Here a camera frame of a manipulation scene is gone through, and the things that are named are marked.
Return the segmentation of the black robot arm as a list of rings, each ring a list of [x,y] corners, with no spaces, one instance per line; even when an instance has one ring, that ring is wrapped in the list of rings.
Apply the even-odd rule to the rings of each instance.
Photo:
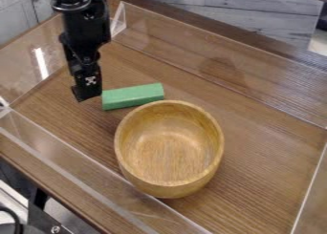
[[[111,41],[110,10],[106,0],[53,0],[53,8],[62,13],[63,45],[78,101],[103,93],[99,65],[101,47]]]

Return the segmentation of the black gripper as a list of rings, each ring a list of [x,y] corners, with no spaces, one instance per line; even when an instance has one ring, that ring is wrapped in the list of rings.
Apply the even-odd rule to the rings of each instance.
[[[58,0],[65,32],[61,42],[75,78],[73,91],[79,102],[103,93],[99,48],[111,41],[106,0]]]

